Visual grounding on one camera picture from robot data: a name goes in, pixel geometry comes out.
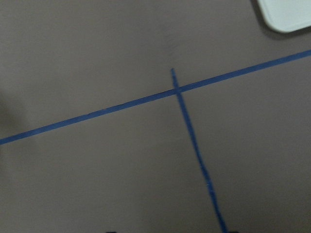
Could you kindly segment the cream bear serving tray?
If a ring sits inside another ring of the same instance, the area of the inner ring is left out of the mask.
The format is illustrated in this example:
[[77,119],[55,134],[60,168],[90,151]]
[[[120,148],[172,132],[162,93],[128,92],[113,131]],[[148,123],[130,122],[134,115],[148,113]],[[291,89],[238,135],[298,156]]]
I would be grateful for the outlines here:
[[266,25],[275,32],[291,33],[311,26],[310,0],[258,0]]

